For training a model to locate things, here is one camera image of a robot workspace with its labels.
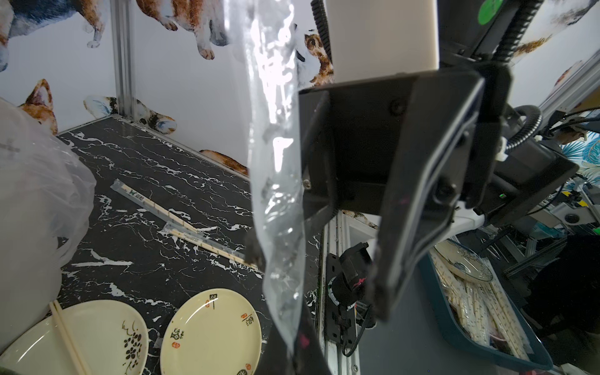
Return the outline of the chopsticks pack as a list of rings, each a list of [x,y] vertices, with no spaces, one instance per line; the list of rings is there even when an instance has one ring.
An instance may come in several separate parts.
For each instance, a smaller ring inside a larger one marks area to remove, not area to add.
[[[197,245],[211,253],[217,254],[217,256],[222,256],[223,258],[227,258],[230,261],[249,267],[250,269],[259,272],[259,267],[257,267],[257,265],[251,264],[250,262],[247,262],[244,254],[227,248],[224,245],[221,245],[217,242],[214,242],[213,240],[205,236],[205,230],[201,230],[192,226],[190,223],[183,220],[175,213],[170,212],[164,207],[158,205],[150,198],[145,197],[140,192],[137,192],[136,190],[132,189],[122,181],[116,179],[112,183],[111,189],[115,192],[118,192],[123,197],[129,199],[136,205],[142,207],[146,211],[152,213],[159,219],[163,220],[166,223],[164,230],[168,234],[172,234],[173,236],[181,240],[189,242],[193,245]]]
[[[293,354],[306,265],[295,8],[290,1],[227,1],[224,12],[248,82],[248,166],[256,237],[266,261],[263,294]]]

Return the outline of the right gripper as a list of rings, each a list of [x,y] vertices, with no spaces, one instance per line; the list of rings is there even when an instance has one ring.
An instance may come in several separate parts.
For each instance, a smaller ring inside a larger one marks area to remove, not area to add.
[[[511,82],[506,65],[476,62],[299,93],[306,236],[340,209],[381,212],[367,280],[379,320],[449,229],[458,200],[482,203]]]

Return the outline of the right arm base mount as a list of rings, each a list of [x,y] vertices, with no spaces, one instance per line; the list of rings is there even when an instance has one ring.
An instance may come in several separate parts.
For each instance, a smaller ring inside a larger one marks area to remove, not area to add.
[[[340,345],[346,357],[357,350],[364,332],[377,325],[372,305],[366,300],[368,268],[372,263],[368,247],[368,243],[359,242],[341,256],[327,256],[325,336]]]

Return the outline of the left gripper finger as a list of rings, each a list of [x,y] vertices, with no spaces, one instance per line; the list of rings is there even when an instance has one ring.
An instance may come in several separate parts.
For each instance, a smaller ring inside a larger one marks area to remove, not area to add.
[[[288,347],[279,331],[272,327],[267,346],[255,371],[255,374],[258,375],[329,375],[330,373],[328,362],[320,348],[320,342],[307,305],[302,308],[293,353],[288,353]]]

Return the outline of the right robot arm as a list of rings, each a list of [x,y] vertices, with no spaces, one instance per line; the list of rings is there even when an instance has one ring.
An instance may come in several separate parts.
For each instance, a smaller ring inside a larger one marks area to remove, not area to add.
[[[290,4],[250,9],[250,153],[259,161],[251,171],[252,248],[275,320],[298,323],[304,241],[340,209],[381,217],[366,287],[376,317],[385,320],[423,255],[449,235],[457,203],[499,224],[524,216],[541,193],[575,173],[574,163],[556,157],[555,172],[539,173],[506,201],[492,196],[499,153],[545,151],[533,141],[542,121],[534,106],[516,108],[523,126],[503,138],[507,63],[540,7],[521,4],[489,60],[302,91],[290,71],[282,84],[268,74],[271,58],[292,60],[284,40]]]

